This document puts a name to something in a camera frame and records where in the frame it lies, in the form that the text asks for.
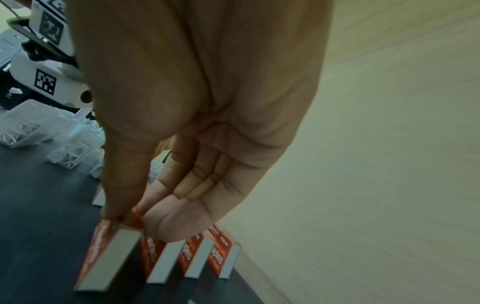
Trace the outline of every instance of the qr code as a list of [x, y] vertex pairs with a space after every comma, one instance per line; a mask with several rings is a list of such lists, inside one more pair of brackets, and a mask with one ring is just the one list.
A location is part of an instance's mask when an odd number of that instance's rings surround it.
[[51, 43], [58, 46], [62, 39], [62, 33], [64, 32], [64, 25], [58, 21], [55, 17], [50, 15], [49, 12], [43, 11], [40, 21], [39, 32]]
[[35, 87], [53, 96], [57, 79], [44, 71], [36, 70]]
[[49, 0], [47, 3], [62, 17], [65, 16], [65, 3], [62, 0]]

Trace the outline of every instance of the skin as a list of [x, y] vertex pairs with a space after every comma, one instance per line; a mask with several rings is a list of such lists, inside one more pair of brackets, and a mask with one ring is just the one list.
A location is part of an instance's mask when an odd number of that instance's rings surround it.
[[175, 241], [241, 203], [292, 143], [317, 91], [332, 1], [69, 0], [67, 13], [106, 135], [103, 217], [139, 202], [146, 233]]

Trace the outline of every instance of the black table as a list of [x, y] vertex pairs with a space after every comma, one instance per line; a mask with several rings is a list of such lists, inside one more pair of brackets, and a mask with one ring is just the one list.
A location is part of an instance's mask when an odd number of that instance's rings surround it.
[[167, 284], [145, 284], [138, 248], [108, 292], [73, 292], [100, 219], [99, 182], [85, 165], [47, 162], [55, 146], [0, 146], [0, 303], [262, 303], [236, 271], [222, 280], [208, 264], [198, 280], [177, 266]]

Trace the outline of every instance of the human hand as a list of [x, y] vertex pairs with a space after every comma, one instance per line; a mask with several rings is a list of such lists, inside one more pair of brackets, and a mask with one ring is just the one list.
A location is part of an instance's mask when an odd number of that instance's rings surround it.
[[[139, 201], [147, 234], [188, 238], [280, 158], [317, 90], [331, 1], [68, 4], [105, 129], [104, 217]], [[147, 189], [158, 142], [174, 135]]]

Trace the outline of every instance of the round black hole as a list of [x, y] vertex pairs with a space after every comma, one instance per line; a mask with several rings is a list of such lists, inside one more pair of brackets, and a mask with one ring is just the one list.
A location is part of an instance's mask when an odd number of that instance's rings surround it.
[[86, 90], [85, 92], [83, 92], [81, 95], [80, 95], [80, 100], [81, 102], [83, 102], [84, 104], [89, 104], [90, 102], [93, 101], [93, 98], [92, 98], [92, 93], [90, 90]]

